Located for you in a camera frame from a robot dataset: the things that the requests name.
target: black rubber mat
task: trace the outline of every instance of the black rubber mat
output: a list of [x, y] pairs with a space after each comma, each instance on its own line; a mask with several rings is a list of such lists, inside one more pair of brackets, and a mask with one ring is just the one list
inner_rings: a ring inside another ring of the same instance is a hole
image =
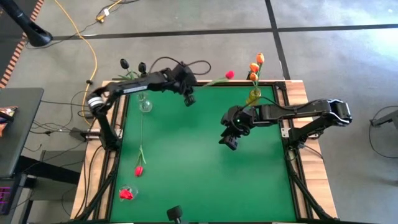
[[[14, 0], [18, 6], [26, 13], [28, 17], [32, 14], [37, 0]], [[22, 38], [22, 29], [7, 15], [6, 12], [0, 7], [0, 84], [4, 83], [3, 74], [9, 66], [10, 60], [14, 55], [17, 44]]]

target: floor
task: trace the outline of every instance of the floor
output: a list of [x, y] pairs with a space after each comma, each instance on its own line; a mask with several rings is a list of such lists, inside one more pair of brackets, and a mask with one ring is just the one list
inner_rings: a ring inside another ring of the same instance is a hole
[[[80, 29], [94, 22], [97, 12], [110, 3], [60, 2]], [[51, 0], [44, 2], [36, 22], [58, 40], [75, 33]], [[228, 70], [235, 70], [237, 78], [245, 78], [249, 63], [263, 52], [266, 63], [262, 78], [304, 80], [310, 100], [338, 98], [348, 102], [353, 123], [330, 128], [320, 138], [337, 213], [347, 221], [396, 223], [398, 161], [372, 151], [368, 129], [369, 120], [379, 109], [398, 105], [397, 24], [398, 2], [394, 0], [141, 0], [121, 6], [104, 24], [87, 28], [85, 34], [97, 34], [90, 37], [98, 58], [96, 86], [124, 73], [119, 66], [121, 58], [132, 68], [166, 55], [185, 62], [205, 59], [213, 69], [199, 79], [218, 78]], [[210, 31], [167, 33], [185, 30]], [[153, 32], [164, 32], [165, 36]], [[173, 64], [164, 61], [155, 69], [166, 66]], [[7, 87], [42, 87], [45, 100], [69, 102], [85, 88], [93, 67], [93, 56], [80, 40], [66, 40], [46, 49], [24, 49]], [[199, 72], [206, 68], [197, 65], [193, 69]], [[77, 96], [74, 103], [81, 103], [82, 97]], [[78, 110], [73, 111], [70, 127], [85, 128], [76, 116]], [[70, 116], [68, 106], [42, 104], [36, 120], [64, 124]], [[396, 136], [392, 124], [372, 130], [375, 148], [388, 156], [398, 156]], [[31, 134], [26, 146], [36, 148], [40, 143], [49, 151], [77, 144], [67, 134], [54, 133], [50, 137]], [[40, 152], [24, 154], [40, 156]], [[65, 204], [70, 211], [72, 202]], [[59, 200], [34, 203], [33, 209], [30, 222], [68, 220]]]

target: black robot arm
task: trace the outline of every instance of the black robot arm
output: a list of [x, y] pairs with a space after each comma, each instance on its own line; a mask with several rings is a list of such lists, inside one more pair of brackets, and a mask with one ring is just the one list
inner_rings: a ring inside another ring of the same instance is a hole
[[[120, 141], [114, 129], [110, 126], [106, 114], [113, 106], [114, 102], [122, 95], [132, 94], [139, 91], [173, 91], [183, 95], [186, 106], [194, 104], [193, 86], [197, 84], [197, 79], [193, 75], [189, 66], [178, 63], [171, 70], [165, 68], [158, 72], [147, 73], [144, 77], [128, 80], [125, 82], [113, 82], [106, 86], [97, 88], [87, 97], [88, 107], [98, 120], [101, 127], [99, 139], [105, 150], [117, 151], [120, 148]], [[102, 94], [108, 92], [106, 101]]]
[[330, 126], [347, 126], [352, 117], [348, 105], [340, 100], [315, 100], [302, 105], [280, 106], [256, 105], [244, 108], [231, 107], [221, 119], [221, 124], [227, 128], [221, 134], [220, 144], [226, 144], [230, 149], [238, 147], [237, 138], [247, 136], [250, 129], [277, 124], [283, 119], [314, 117], [318, 118], [301, 128], [289, 130], [288, 147], [297, 147], [313, 134], [321, 134]]

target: green mat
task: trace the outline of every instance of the green mat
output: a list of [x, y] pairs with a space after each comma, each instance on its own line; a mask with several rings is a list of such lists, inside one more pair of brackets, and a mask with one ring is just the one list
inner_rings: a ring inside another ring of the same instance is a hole
[[[294, 221], [279, 126], [252, 129], [236, 151], [218, 144], [221, 117], [231, 106], [244, 105], [250, 89], [198, 88], [189, 108], [178, 94], [149, 93], [154, 107], [144, 115], [147, 164], [141, 177], [134, 176], [141, 112], [132, 95], [111, 222], [168, 222], [166, 211], [177, 205], [189, 222]], [[262, 95], [274, 99], [269, 86], [262, 87]], [[126, 184], [139, 193], [121, 202], [119, 189]]]

